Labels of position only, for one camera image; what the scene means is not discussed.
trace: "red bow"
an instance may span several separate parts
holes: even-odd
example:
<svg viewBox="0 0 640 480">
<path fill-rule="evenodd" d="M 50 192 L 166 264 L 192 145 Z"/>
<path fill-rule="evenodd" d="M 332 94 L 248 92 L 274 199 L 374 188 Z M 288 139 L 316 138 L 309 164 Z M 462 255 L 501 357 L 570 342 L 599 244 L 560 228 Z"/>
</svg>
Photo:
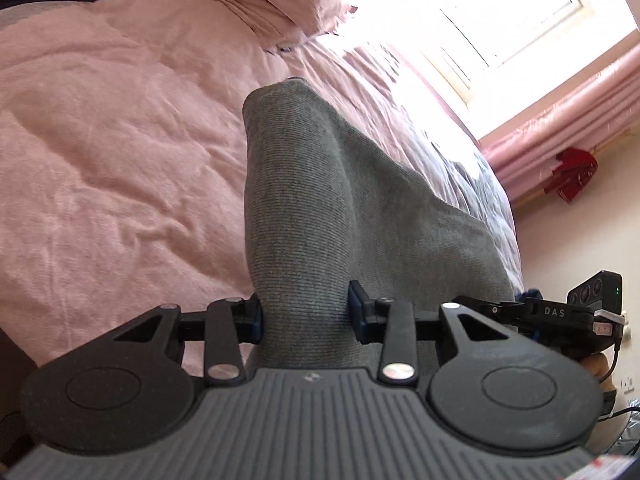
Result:
<svg viewBox="0 0 640 480">
<path fill-rule="evenodd" d="M 598 163 L 591 153 L 577 148 L 567 148 L 556 158 L 562 164 L 553 170 L 553 176 L 546 183 L 545 193 L 557 191 L 565 202 L 570 203 L 589 183 L 598 169 Z"/>
</svg>

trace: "curtain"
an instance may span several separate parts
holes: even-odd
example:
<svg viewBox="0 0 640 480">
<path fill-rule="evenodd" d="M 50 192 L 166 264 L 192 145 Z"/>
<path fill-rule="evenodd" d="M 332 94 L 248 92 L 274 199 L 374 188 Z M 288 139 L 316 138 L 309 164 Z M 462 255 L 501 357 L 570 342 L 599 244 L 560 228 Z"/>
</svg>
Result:
<svg viewBox="0 0 640 480">
<path fill-rule="evenodd" d="M 640 44 L 569 95 L 481 151 L 514 202 L 543 186 L 567 148 L 590 152 L 640 119 Z"/>
</svg>

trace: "gray knit garment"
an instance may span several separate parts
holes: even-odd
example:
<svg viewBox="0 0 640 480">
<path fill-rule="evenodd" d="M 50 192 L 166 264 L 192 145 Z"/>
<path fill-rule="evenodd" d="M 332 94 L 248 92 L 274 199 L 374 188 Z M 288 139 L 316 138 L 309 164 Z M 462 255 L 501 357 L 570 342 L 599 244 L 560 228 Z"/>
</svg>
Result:
<svg viewBox="0 0 640 480">
<path fill-rule="evenodd" d="M 359 344 L 350 328 L 349 280 L 423 310 L 459 295 L 513 301 L 484 224 L 438 199 L 304 79 L 252 92 L 242 113 L 246 255 L 265 314 L 249 369 L 375 370 L 380 345 Z M 421 371 L 433 370 L 433 344 L 418 346 Z"/>
</svg>

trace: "gray fabric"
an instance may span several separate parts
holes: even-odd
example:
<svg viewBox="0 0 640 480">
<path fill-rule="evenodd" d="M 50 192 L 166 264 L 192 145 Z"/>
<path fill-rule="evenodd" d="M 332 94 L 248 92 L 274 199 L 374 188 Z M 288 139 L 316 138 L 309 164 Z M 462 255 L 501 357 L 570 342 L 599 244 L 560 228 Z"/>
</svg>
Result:
<svg viewBox="0 0 640 480">
<path fill-rule="evenodd" d="M 305 80 L 252 92 L 242 112 L 246 254 L 266 328 L 249 368 L 375 367 L 379 348 L 349 326 L 349 280 L 425 310 L 461 294 L 513 301 L 484 224 L 436 198 Z M 433 369 L 433 344 L 419 352 Z"/>
</svg>

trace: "pink bedsheet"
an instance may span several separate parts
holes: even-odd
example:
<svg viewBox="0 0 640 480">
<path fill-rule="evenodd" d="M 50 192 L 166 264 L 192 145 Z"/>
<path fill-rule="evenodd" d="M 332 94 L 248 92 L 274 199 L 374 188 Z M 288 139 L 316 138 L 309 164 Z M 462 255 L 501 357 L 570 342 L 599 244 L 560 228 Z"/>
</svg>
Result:
<svg viewBox="0 0 640 480">
<path fill-rule="evenodd" d="M 379 46 L 272 55 L 215 0 L 100 0 L 0 28 L 0 52 L 0 326 L 38 364 L 156 304 L 252 292 L 241 107 L 292 75 L 484 220 L 522 288 L 504 191 Z"/>
</svg>

